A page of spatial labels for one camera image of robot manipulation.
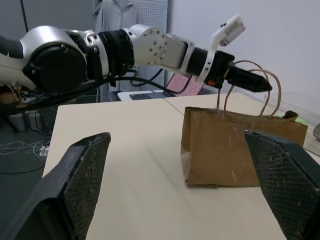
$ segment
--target wall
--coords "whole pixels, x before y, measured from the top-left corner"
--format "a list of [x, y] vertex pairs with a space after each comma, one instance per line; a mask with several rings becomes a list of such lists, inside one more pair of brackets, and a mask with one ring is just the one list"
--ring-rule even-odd
[[42, 25], [93, 30], [92, 0], [23, 0], [29, 29]]
[[[320, 28], [317, 0], [171, 0], [168, 30], [208, 48], [210, 35], [230, 17], [240, 14], [247, 27], [222, 51], [236, 60], [252, 60], [274, 72], [282, 92], [320, 91]], [[241, 65], [244, 69], [252, 65]], [[272, 93], [277, 93], [276, 83]], [[225, 84], [223, 91], [229, 88]], [[238, 91], [263, 100], [265, 93]]]
[[0, 36], [18, 40], [26, 34], [19, 0], [0, 0]]

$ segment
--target white cable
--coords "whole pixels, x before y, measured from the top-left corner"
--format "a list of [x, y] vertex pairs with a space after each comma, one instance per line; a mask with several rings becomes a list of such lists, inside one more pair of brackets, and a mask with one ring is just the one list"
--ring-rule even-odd
[[25, 96], [27, 96], [27, 95], [29, 95], [29, 96], [34, 96], [34, 97], [36, 97], [36, 98], [42, 98], [43, 93], [42, 93], [41, 95], [37, 95], [37, 94], [33, 94], [33, 93], [27, 93], [27, 94], [23, 94], [21, 97], [23, 98], [23, 97], [25, 97]]
[[[21, 147], [18, 147], [16, 150], [13, 150], [13, 151], [11, 151], [11, 152], [3, 153], [3, 152], [6, 151], [12, 144], [16, 144], [16, 143], [21, 143], [22, 146], [21, 146]], [[21, 149], [23, 149], [24, 146], [25, 146], [25, 143], [24, 143], [23, 141], [14, 141], [14, 142], [8, 143], [8, 144], [6, 144], [6, 147], [3, 148], [3, 149], [0, 151], [0, 156], [5, 156], [5, 155], [14, 154], [14, 153], [20, 151]]]
[[[21, 147], [10, 147], [13, 144], [22, 144]], [[11, 155], [14, 154], [22, 149], [28, 149], [28, 148], [32, 148], [32, 151], [27, 151], [25, 154], [35, 154], [38, 158], [43, 159], [42, 157], [40, 157], [39, 155], [36, 154], [36, 152], [40, 151], [40, 147], [37, 147], [39, 144], [41, 144], [41, 146], [44, 146], [42, 143], [47, 143], [49, 144], [50, 141], [46, 141], [46, 140], [42, 140], [42, 141], [37, 141], [31, 144], [28, 143], [24, 143], [23, 141], [14, 141], [14, 142], [10, 142], [10, 143], [6, 143], [6, 144], [0, 144], [0, 156], [7, 156], [7, 155]]]

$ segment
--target green object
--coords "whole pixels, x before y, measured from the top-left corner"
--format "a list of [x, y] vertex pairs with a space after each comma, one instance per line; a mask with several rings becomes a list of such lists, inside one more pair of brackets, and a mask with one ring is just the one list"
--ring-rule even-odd
[[[284, 115], [285, 115], [284, 113], [280, 113], [278, 116], [282, 118]], [[304, 119], [302, 119], [302, 118], [300, 118], [300, 117], [298, 117], [295, 121], [296, 121], [297, 123], [301, 123], [301, 124], [307, 125], [306, 120], [304, 120]]]

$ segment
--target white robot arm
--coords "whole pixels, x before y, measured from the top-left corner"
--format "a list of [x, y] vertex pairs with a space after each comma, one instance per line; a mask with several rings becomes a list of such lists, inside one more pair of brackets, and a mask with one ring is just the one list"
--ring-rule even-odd
[[219, 45], [228, 45], [245, 29], [242, 18], [233, 17], [211, 36], [207, 51], [192, 41], [141, 24], [100, 33], [39, 26], [18, 41], [0, 37], [0, 84], [57, 96], [70, 93], [87, 80], [102, 83], [138, 66], [157, 65], [196, 76], [197, 82], [216, 88], [226, 79], [250, 91], [268, 91], [271, 87], [263, 77], [236, 68], [234, 56], [217, 51]]

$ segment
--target hanging clothing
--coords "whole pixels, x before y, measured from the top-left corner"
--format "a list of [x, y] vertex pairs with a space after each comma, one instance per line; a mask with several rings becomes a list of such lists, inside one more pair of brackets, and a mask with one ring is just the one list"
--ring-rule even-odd
[[[99, 14], [96, 19], [95, 31], [97, 33], [106, 31], [115, 31], [123, 28], [130, 28], [136, 24], [142, 24], [142, 11], [139, 7], [132, 3], [128, 3], [123, 9], [115, 0], [104, 0], [101, 3]], [[138, 75], [143, 76], [143, 69], [137, 69]], [[101, 102], [114, 100], [115, 94], [111, 92], [130, 92], [139, 91], [139, 87], [130, 85], [129, 81], [117, 82], [116, 87], [104, 84], [100, 87]]]

